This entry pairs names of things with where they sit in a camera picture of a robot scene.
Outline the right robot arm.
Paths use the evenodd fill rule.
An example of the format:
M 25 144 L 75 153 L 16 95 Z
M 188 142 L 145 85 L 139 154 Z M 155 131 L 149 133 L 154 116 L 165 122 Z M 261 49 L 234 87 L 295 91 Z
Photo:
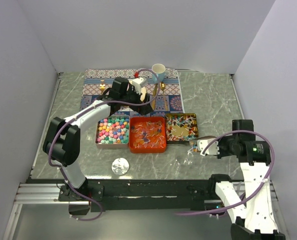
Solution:
M 274 218 L 270 173 L 275 153 L 272 144 L 262 137 L 256 140 L 254 124 L 250 119 L 232 121 L 232 131 L 218 137 L 217 157 L 235 156 L 244 179 L 245 197 L 241 199 L 228 175 L 213 174 L 207 187 L 208 195 L 221 199 L 231 219 L 233 240 L 284 240 Z

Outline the gold tin of lollipops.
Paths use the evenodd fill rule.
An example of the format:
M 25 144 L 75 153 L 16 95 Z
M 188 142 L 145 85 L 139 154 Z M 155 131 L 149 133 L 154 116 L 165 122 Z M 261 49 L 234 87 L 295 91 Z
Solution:
M 165 115 L 166 143 L 188 145 L 199 137 L 195 113 L 167 113 Z

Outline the orange tin of lollipops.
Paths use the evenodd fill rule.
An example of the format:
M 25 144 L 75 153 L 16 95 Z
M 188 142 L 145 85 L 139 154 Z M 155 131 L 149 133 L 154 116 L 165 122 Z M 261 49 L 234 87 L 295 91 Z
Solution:
M 132 117 L 128 147 L 133 154 L 160 154 L 167 148 L 166 124 L 161 116 Z

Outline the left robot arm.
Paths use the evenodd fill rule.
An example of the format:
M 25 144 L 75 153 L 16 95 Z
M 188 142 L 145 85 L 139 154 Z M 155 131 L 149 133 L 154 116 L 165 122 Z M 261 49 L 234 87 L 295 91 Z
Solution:
M 140 115 L 153 112 L 150 96 L 145 89 L 147 84 L 148 80 L 143 77 L 117 77 L 111 87 L 105 89 L 84 110 L 64 119 L 55 117 L 51 120 L 42 150 L 48 155 L 49 165 L 58 167 L 71 185 L 70 195 L 75 200 L 82 201 L 88 195 L 88 179 L 77 162 L 81 135 L 94 124 L 119 111 L 122 106 Z

